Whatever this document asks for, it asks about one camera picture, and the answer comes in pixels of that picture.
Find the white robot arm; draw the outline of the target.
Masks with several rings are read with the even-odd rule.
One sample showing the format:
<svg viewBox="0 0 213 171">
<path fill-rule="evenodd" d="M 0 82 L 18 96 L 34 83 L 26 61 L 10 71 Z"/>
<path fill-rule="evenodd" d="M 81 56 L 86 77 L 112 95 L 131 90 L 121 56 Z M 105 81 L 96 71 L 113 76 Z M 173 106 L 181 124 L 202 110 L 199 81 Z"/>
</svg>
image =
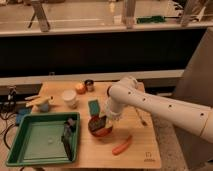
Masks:
<svg viewBox="0 0 213 171">
<path fill-rule="evenodd" d="M 174 125 L 213 143 L 213 108 L 138 90 L 134 77 L 124 77 L 107 89 L 106 115 L 119 120 L 126 105 L 160 116 Z"/>
</svg>

